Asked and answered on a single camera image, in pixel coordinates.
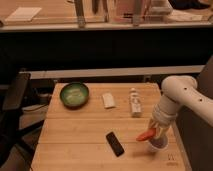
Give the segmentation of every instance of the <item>white paper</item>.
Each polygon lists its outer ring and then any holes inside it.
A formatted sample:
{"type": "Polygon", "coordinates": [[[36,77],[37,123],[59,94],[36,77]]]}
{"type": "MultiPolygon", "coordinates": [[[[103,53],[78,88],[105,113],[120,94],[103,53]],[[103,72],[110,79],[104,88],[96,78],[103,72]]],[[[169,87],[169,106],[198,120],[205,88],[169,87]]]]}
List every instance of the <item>white paper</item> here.
{"type": "Polygon", "coordinates": [[[173,10],[172,13],[167,16],[167,18],[174,21],[201,21],[203,16],[189,12],[173,10]]]}
{"type": "Polygon", "coordinates": [[[41,9],[39,7],[19,7],[5,21],[31,21],[41,9]]]}

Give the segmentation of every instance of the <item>wooden table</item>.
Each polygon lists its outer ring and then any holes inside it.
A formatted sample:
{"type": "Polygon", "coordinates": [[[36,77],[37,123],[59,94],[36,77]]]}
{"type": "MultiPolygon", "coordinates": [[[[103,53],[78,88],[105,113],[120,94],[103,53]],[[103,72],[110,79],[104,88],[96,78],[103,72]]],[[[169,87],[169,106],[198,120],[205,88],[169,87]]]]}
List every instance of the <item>wooden table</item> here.
{"type": "Polygon", "coordinates": [[[157,84],[90,83],[88,103],[78,110],[63,106],[57,84],[32,162],[34,171],[184,171],[184,160],[173,129],[168,131],[169,146],[155,155],[147,152],[147,142],[135,138],[147,129],[154,105],[160,98],[157,84]],[[129,91],[138,89],[141,118],[132,118],[129,91]],[[112,93],[116,108],[105,109],[102,94],[112,93]],[[113,131],[125,153],[116,157],[106,141],[113,131]]]}

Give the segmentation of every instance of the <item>white eraser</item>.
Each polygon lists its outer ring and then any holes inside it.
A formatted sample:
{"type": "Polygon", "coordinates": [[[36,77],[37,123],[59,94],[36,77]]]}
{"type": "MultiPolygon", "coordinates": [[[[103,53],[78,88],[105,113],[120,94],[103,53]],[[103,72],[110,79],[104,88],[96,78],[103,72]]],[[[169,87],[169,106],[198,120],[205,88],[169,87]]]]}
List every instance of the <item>white eraser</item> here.
{"type": "Polygon", "coordinates": [[[115,101],[111,93],[104,93],[102,95],[104,107],[106,109],[115,107],[115,101]]]}

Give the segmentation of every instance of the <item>small bottle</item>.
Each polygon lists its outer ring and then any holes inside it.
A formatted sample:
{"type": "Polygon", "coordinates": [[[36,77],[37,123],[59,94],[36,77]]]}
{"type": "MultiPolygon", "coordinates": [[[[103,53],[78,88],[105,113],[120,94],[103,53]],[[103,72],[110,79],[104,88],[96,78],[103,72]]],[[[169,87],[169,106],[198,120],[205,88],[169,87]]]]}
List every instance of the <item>small bottle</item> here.
{"type": "Polygon", "coordinates": [[[141,116],[141,101],[139,97],[139,93],[135,88],[131,88],[130,90],[130,106],[132,117],[140,117],[141,116]]]}

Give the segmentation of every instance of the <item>floor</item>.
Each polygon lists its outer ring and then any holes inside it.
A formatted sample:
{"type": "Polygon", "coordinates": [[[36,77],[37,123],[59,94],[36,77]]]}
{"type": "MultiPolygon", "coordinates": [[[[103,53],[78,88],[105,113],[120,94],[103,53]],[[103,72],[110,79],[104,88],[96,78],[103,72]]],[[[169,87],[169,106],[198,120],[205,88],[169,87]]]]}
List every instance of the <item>floor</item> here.
{"type": "MultiPolygon", "coordinates": [[[[20,128],[24,128],[34,122],[45,118],[48,106],[29,106],[24,108],[24,114],[21,117],[20,128]]],[[[41,128],[33,131],[24,137],[24,140],[33,148],[36,147],[41,128]]],[[[7,162],[0,168],[0,171],[32,171],[30,164],[32,157],[18,145],[13,147],[7,162]]]]}

